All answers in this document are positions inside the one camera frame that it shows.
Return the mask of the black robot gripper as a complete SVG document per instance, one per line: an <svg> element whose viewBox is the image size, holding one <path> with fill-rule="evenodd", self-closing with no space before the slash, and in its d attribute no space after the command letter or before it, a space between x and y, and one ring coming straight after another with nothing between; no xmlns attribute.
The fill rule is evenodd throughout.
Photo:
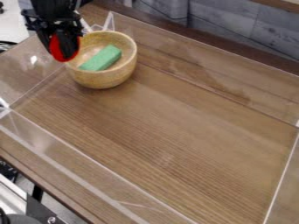
<svg viewBox="0 0 299 224"><path fill-rule="evenodd" d="M51 35L58 31L59 59L71 60L80 48L79 36L83 35L82 16L76 11L64 11L59 15L46 17L35 9L22 10L24 25L30 31L38 32L38 37L47 50L51 51Z"/></svg>

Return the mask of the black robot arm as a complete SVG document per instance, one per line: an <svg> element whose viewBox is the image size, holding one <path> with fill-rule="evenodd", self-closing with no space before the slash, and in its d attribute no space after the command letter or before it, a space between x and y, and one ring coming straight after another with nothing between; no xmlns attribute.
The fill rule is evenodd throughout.
<svg viewBox="0 0 299 224"><path fill-rule="evenodd" d="M26 27L59 62L71 61L80 51L83 36L78 0L31 0L32 8L23 9Z"/></svg>

